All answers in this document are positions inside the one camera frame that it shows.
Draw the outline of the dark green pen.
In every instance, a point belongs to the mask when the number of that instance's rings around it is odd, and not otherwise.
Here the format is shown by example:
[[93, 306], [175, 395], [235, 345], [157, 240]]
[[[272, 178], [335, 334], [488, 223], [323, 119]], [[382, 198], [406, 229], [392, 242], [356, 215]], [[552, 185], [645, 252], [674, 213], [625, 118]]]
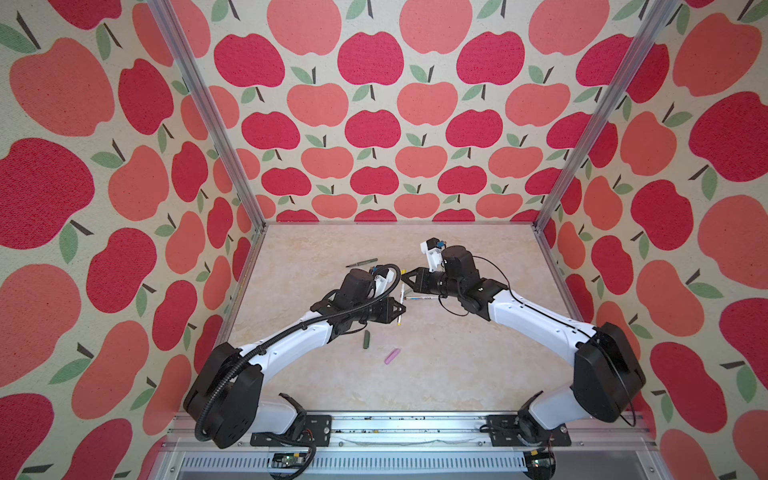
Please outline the dark green pen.
[[352, 264], [346, 265], [345, 268], [351, 269], [351, 268], [358, 268], [362, 266], [372, 265], [378, 262], [378, 260], [379, 260], [378, 258], [365, 259], [362, 261], [357, 261]]

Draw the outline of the pink pen cap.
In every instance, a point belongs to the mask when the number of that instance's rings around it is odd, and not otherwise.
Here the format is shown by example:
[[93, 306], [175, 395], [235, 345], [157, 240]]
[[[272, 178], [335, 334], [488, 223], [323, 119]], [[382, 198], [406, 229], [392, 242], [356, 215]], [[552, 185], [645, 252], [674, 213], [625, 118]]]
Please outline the pink pen cap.
[[400, 352], [401, 352], [401, 350], [399, 348], [396, 348], [396, 349], [392, 350], [389, 353], [389, 355], [385, 358], [384, 364], [385, 365], [391, 364], [397, 358], [397, 356], [400, 354]]

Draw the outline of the yellow-tipped white pen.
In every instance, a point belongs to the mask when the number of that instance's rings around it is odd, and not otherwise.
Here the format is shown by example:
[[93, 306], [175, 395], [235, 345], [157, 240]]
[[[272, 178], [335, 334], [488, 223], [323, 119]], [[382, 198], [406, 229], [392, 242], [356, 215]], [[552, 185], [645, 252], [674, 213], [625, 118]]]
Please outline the yellow-tipped white pen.
[[405, 306], [403, 304], [404, 300], [405, 300], [405, 285], [402, 284], [401, 285], [400, 297], [399, 297], [399, 304], [400, 304], [399, 315], [398, 315], [397, 320], [396, 320], [398, 326], [400, 326], [402, 324], [402, 316], [403, 316], [403, 313], [405, 312]]

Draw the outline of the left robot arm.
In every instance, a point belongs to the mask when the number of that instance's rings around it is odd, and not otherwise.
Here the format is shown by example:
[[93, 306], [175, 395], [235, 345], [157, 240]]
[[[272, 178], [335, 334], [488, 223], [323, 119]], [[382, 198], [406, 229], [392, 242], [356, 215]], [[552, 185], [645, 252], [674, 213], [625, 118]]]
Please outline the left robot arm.
[[305, 354], [370, 323], [389, 324], [405, 307], [391, 296], [401, 278], [394, 264], [350, 270], [296, 322], [269, 338], [235, 347], [215, 347], [187, 393], [183, 408], [195, 420], [198, 441], [228, 448], [246, 435], [283, 436], [297, 441], [305, 430], [305, 409], [291, 396], [260, 399], [272, 378]]

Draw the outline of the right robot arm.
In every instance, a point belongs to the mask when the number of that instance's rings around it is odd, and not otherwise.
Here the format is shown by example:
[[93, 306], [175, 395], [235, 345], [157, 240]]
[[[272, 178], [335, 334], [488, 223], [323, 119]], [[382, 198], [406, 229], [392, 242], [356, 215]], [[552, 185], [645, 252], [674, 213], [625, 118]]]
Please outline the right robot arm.
[[525, 299], [508, 281], [481, 276], [478, 256], [463, 246], [432, 238], [421, 249], [427, 266], [402, 277], [414, 292], [455, 298], [467, 313], [527, 336], [572, 367], [570, 382], [534, 395], [518, 410], [517, 429], [525, 442], [540, 443], [571, 421], [612, 423], [637, 412], [634, 400], [646, 377], [620, 327], [594, 326]]

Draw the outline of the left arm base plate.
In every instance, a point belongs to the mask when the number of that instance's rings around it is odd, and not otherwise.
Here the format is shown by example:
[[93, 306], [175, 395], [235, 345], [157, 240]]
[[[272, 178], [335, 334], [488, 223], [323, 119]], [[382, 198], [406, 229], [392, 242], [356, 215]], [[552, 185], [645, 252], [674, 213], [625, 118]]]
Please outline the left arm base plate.
[[332, 432], [331, 415], [309, 414], [299, 418], [284, 434], [252, 433], [253, 447], [304, 447], [310, 443], [317, 447], [328, 447]]

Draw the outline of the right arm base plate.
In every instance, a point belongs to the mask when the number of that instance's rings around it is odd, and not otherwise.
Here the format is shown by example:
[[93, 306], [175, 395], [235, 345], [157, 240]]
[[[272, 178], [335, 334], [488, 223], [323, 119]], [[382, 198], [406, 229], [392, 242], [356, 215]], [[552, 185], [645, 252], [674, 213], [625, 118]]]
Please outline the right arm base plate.
[[481, 433], [490, 437], [494, 447], [568, 447], [572, 445], [570, 435], [564, 425], [553, 430], [545, 430], [534, 420], [516, 414], [489, 415], [479, 427]]

